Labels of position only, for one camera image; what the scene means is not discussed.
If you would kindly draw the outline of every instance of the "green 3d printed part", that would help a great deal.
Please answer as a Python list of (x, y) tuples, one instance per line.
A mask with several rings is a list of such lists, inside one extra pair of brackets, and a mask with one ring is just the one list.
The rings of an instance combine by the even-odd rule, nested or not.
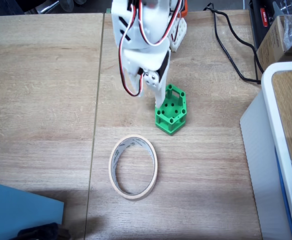
[(169, 135), (173, 135), (186, 123), (186, 94), (178, 87), (169, 84), (166, 96), (160, 108), (155, 107), (156, 126)]

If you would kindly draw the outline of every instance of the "white wire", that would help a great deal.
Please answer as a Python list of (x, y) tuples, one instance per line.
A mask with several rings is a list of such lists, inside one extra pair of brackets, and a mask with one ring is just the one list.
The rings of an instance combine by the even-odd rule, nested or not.
[[(119, 43), (119, 55), (120, 55), (120, 58), (119, 58), (119, 61), (121, 62), (121, 71), (122, 71), (122, 74), (123, 74), (123, 77), (125, 77), (125, 73), (124, 73), (124, 70), (123, 70), (123, 63), (122, 63), (122, 51), (123, 51), (123, 42), (125, 40), (125, 37), (128, 33), (128, 31), (130, 30), (131, 28), (131, 25), (133, 24), (133, 18), (134, 18), (134, 9), (135, 9), (135, 6), (133, 4), (130, 5), (131, 7), (131, 17), (130, 17), (130, 20), (129, 20), (129, 23), (127, 25), (127, 28), (126, 30), (124, 31), (123, 35), (121, 36), (121, 39), (120, 39), (120, 43)], [(140, 91), (139, 91), (139, 94), (143, 91), (143, 84), (140, 84), (140, 81), (142, 81), (142, 79), (139, 80), (138, 82), (138, 88), (140, 87)], [(126, 82), (125, 82), (125, 89), (127, 91), (129, 91), (129, 93), (131, 95), (135, 95), (134, 93), (132, 93), (132, 91), (126, 86)]]
[[(177, 3), (179, 3), (179, 4), (176, 6), (176, 8), (177, 8), (177, 9), (180, 9), (180, 7), (181, 7), (181, 5), (182, 5), (182, 0), (178, 0)], [(174, 22), (175, 22), (175, 20), (176, 20), (176, 18), (177, 18), (177, 16), (178, 16), (178, 13), (176, 14), (175, 18), (174, 18), (173, 21), (171, 22), (171, 25), (170, 25), (168, 31), (164, 34), (164, 36), (162, 37), (162, 39), (161, 39), (159, 42), (157, 42), (157, 43), (151, 43), (151, 42), (148, 40), (148, 38), (146, 37), (146, 34), (145, 34), (145, 32), (144, 32), (144, 25), (143, 25), (143, 7), (142, 7), (142, 6), (143, 6), (143, 4), (140, 4), (140, 5), (139, 5), (139, 11), (140, 11), (140, 15), (141, 15), (141, 19), (140, 19), (140, 21), (139, 21), (139, 24), (140, 24), (140, 26), (141, 26), (141, 28), (140, 28), (141, 34), (143, 35), (143, 38), (144, 38), (144, 40), (146, 41), (146, 43), (147, 43), (148, 45), (153, 46), (153, 47), (157, 47), (157, 46), (159, 46), (160, 44), (162, 44), (162, 42), (166, 39), (166, 37), (168, 36), (168, 34), (171, 32), (171, 29), (172, 29), (172, 27), (173, 27), (173, 25), (174, 25)]]

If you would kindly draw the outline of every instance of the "black wire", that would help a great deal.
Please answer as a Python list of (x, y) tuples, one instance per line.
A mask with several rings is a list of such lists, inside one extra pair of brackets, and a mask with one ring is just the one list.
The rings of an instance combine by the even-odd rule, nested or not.
[[(204, 8), (204, 11), (206, 10), (210, 10), (212, 15), (213, 15), (213, 20), (214, 20), (214, 29), (215, 29), (215, 36), (216, 36), (216, 39), (219, 43), (219, 45), (221, 46), (221, 48), (223, 49), (223, 51), (225, 52), (225, 54), (227, 55), (229, 61), (231, 62), (232, 66), (234, 67), (234, 69), (236, 70), (236, 72), (238, 73), (239, 77), (241, 79), (243, 79), (244, 81), (247, 81), (247, 82), (252, 82), (252, 83), (257, 83), (257, 84), (261, 84), (261, 81), (258, 80), (258, 77), (257, 77), (257, 67), (256, 67), (256, 64), (259, 68), (259, 70), (261, 71), (261, 73), (264, 73), (263, 71), (263, 68), (261, 66), (261, 63), (260, 61), (258, 60), (258, 57), (257, 57), (257, 53), (256, 53), (256, 50), (254, 48), (253, 45), (251, 45), (250, 43), (246, 42), (246, 41), (243, 41), (242, 39), (240, 39), (237, 34), (234, 32), (233, 28), (232, 28), (232, 25), (231, 25), (231, 22), (230, 22), (230, 19), (228, 17), (228, 15), (222, 11), (218, 11), (218, 10), (215, 10), (214, 9), (214, 4), (211, 2), (209, 3), (205, 8)], [(250, 79), (250, 78), (246, 78), (242, 75), (242, 73), (239, 71), (239, 69), (237, 68), (236, 64), (234, 63), (231, 55), (228, 53), (228, 51), (226, 50), (226, 48), (224, 47), (224, 45), (222, 44), (219, 36), (218, 36), (218, 33), (217, 33), (217, 24), (216, 24), (216, 14), (221, 14), (223, 16), (226, 17), (227, 19), (227, 23), (228, 23), (228, 26), (229, 26), (229, 29), (231, 31), (231, 33), (234, 35), (234, 37), (241, 43), (241, 44), (244, 44), (245, 46), (248, 46), (252, 49), (253, 53), (254, 53), (254, 65), (255, 65), (255, 74), (256, 74), (256, 79)]]

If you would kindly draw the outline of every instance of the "masking tape roll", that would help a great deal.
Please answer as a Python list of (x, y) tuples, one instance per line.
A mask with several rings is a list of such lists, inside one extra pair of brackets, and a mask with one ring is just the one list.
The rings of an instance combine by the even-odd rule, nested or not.
[[(154, 172), (152, 175), (152, 179), (149, 185), (145, 188), (145, 190), (143, 190), (142, 192), (138, 194), (130, 194), (130, 193), (124, 192), (120, 188), (117, 182), (117, 178), (116, 178), (116, 167), (123, 151), (135, 145), (140, 145), (141, 147), (143, 147), (144, 149), (148, 151), (148, 153), (150, 154), (152, 158)], [(156, 178), (157, 178), (157, 171), (158, 171), (158, 162), (157, 162), (155, 149), (153, 145), (151, 144), (151, 142), (148, 141), (143, 136), (134, 134), (134, 135), (128, 135), (126, 137), (123, 137), (121, 140), (119, 140), (116, 143), (115, 147), (111, 151), (111, 155), (109, 158), (109, 166), (108, 166), (110, 182), (111, 182), (112, 187), (115, 189), (115, 191), (125, 199), (131, 200), (131, 201), (137, 201), (137, 200), (141, 200), (145, 198), (152, 191), (155, 185)]]

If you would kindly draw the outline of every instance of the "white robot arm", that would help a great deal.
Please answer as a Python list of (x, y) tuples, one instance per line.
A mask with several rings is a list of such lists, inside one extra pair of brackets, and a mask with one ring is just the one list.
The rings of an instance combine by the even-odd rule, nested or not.
[[(181, 44), (187, 25), (186, 0), (113, 0), (111, 17), (123, 87), (143, 95), (144, 82), (154, 92), (156, 107), (165, 100), (171, 51)], [(124, 69), (136, 93), (126, 86)]]

